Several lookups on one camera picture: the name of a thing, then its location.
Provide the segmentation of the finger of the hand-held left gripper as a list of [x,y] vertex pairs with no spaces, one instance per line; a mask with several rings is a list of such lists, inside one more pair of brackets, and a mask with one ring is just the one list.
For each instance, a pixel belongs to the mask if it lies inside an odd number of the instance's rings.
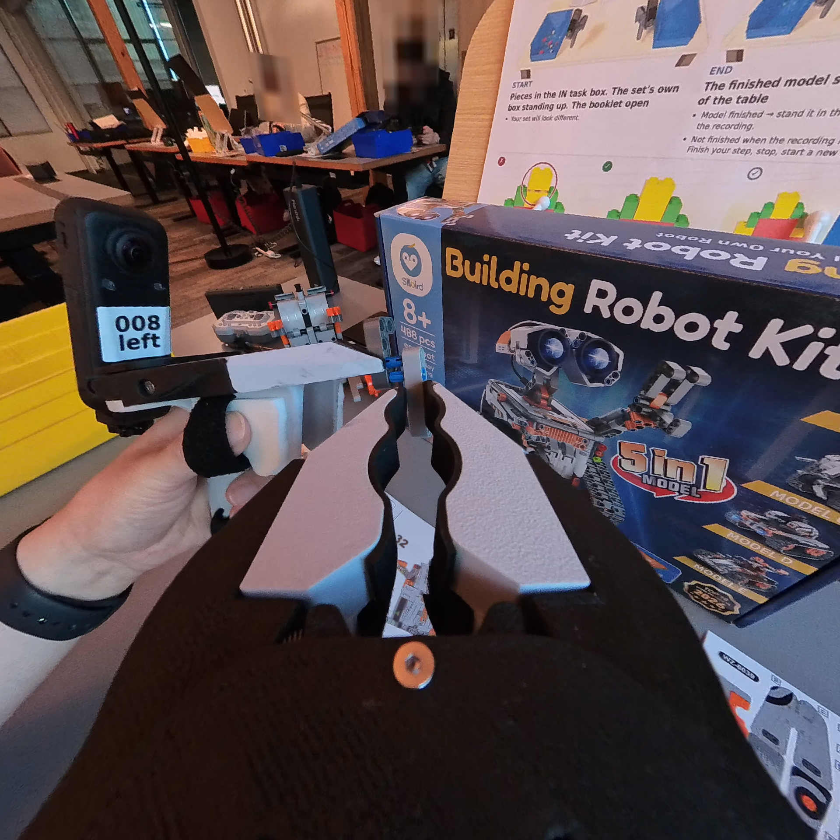
[[343,423],[342,382],[382,373],[384,361],[340,342],[324,342],[283,350],[244,353],[227,358],[227,372],[236,394],[228,410],[244,400],[271,400],[282,386],[303,385],[303,426],[340,428]]

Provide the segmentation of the grey holed beam with blue pin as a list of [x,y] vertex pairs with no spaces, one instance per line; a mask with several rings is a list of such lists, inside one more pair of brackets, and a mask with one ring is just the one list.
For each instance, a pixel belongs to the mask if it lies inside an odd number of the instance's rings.
[[372,381],[377,389],[403,382],[402,357],[396,348],[396,327],[389,316],[373,317],[363,322],[364,342],[368,351],[383,359],[384,372],[373,374]]

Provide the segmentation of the short grey toy beam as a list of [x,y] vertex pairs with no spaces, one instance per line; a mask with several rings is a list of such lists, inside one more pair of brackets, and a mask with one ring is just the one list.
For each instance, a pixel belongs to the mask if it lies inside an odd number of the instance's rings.
[[422,347],[406,346],[402,352],[403,386],[406,391],[406,422],[415,438],[430,438],[425,418],[424,383],[427,381],[426,354]]

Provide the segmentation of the person's left forearm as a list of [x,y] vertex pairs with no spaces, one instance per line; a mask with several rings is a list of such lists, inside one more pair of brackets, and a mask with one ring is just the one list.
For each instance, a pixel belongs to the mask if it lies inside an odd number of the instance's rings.
[[1,625],[2,726],[79,640],[51,641]]

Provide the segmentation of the grey desk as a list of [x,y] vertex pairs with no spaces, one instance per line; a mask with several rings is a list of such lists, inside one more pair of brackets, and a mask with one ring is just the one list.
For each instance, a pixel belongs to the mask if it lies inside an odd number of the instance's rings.
[[[61,509],[131,443],[115,437],[1,499],[1,537]],[[4,724],[2,838],[17,838],[75,759],[126,651],[185,561],[143,576],[127,605],[84,636]],[[711,631],[831,711],[839,711],[839,584],[831,583],[761,622],[736,628],[679,597],[698,634]]]

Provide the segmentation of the person's left hand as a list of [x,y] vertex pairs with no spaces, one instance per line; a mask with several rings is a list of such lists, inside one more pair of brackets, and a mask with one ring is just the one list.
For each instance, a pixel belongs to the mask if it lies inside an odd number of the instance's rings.
[[185,462],[189,413],[173,407],[17,546],[41,591],[95,602],[211,538],[207,486]]

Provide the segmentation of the partly built toy robot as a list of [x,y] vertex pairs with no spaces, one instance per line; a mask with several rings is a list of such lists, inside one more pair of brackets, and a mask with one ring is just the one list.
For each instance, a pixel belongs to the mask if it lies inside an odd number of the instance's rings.
[[303,290],[296,285],[293,292],[276,295],[269,336],[285,347],[341,340],[342,313],[340,307],[329,305],[331,294],[325,286]]

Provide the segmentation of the grey battery motor unit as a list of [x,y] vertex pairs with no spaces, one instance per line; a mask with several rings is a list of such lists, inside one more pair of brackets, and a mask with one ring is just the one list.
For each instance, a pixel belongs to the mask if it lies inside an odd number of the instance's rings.
[[220,342],[233,347],[271,345],[280,341],[280,331],[270,328],[275,320],[272,310],[234,310],[216,320],[213,331]]

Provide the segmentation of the open white instruction booklet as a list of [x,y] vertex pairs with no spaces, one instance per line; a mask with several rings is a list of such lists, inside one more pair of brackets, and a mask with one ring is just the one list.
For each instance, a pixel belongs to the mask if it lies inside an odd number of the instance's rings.
[[383,637],[433,636],[424,596],[428,565],[434,552],[434,527],[388,496],[397,546],[395,582]]

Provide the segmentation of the black upright device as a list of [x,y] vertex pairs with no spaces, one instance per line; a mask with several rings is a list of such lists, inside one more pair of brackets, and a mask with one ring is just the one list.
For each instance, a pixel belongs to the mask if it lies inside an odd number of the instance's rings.
[[291,185],[283,192],[290,222],[298,239],[310,287],[325,287],[327,295],[340,291],[338,275],[327,236],[318,189]]

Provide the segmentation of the red plastic bin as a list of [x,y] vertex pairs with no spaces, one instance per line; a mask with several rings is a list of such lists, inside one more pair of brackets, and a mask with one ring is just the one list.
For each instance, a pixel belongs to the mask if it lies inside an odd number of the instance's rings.
[[377,249],[375,214],[379,211],[375,204],[343,200],[332,216],[338,242],[362,253]]

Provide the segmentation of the yellow plastic bin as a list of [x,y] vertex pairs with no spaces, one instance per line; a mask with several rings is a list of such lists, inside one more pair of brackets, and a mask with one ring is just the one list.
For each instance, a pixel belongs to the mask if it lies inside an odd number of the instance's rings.
[[1,494],[113,438],[81,401],[64,303],[1,325]]

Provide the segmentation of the black wrist band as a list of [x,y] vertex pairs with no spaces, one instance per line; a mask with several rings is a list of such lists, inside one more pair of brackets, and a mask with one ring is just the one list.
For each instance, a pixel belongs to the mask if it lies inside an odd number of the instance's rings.
[[19,542],[36,528],[22,531],[1,549],[1,622],[31,637],[66,642],[107,621],[126,602],[132,586],[99,601],[82,601],[40,590],[24,577],[17,562]]

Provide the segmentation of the wooden backboard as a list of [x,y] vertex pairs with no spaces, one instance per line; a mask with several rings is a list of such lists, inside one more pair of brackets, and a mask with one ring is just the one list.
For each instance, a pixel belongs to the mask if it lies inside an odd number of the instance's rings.
[[444,199],[473,203],[480,191],[497,105],[513,1],[495,1],[472,35],[460,78]]

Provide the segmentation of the white instruction poster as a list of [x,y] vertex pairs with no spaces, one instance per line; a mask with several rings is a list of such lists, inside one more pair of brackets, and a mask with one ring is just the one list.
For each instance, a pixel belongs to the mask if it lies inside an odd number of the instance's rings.
[[515,2],[482,202],[838,245],[839,2]]

